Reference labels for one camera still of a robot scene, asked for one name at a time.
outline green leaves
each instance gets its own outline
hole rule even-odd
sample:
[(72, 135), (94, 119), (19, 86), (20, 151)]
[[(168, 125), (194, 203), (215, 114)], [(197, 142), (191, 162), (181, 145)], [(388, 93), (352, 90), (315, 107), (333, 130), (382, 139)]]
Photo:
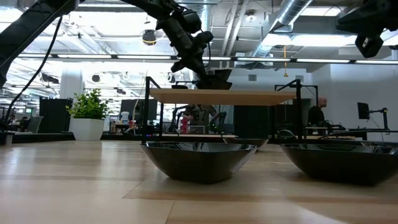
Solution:
[(69, 106), (66, 106), (66, 109), (74, 118), (103, 119), (112, 111), (107, 106), (108, 101), (102, 102), (100, 96), (100, 89), (81, 95), (75, 93), (77, 102), (73, 104), (72, 109)]

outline white planter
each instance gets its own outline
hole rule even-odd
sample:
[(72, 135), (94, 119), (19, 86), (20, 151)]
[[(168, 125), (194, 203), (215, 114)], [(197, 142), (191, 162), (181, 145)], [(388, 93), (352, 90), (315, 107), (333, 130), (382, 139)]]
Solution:
[(77, 141), (99, 141), (104, 129), (104, 120), (72, 118), (72, 132)]

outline computer screen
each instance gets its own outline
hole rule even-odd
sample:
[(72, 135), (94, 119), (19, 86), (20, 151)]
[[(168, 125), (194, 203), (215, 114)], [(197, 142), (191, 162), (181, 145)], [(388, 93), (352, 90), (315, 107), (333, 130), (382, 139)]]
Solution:
[(367, 103), (358, 103), (358, 116), (360, 119), (370, 119), (369, 105)]

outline potted plant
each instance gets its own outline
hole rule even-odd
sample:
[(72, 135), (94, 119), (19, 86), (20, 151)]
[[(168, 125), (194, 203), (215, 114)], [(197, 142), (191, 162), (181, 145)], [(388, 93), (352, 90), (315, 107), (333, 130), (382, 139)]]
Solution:
[(67, 111), (72, 115), (72, 132), (77, 141), (98, 141), (104, 129), (104, 118), (111, 111), (108, 101), (100, 100), (101, 90), (94, 89), (75, 97), (77, 102)]

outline black bowl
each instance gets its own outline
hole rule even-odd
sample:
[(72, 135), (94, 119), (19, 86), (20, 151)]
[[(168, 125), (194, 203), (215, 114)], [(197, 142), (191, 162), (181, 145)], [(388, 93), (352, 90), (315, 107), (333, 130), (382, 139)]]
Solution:
[(261, 147), (267, 144), (269, 139), (238, 139), (238, 138), (224, 138), (226, 144), (250, 144)]
[(144, 153), (172, 179), (212, 184), (230, 178), (257, 146), (202, 142), (141, 144)]
[(377, 185), (397, 174), (392, 149), (350, 145), (281, 145), (290, 160), (309, 177), (332, 182)]

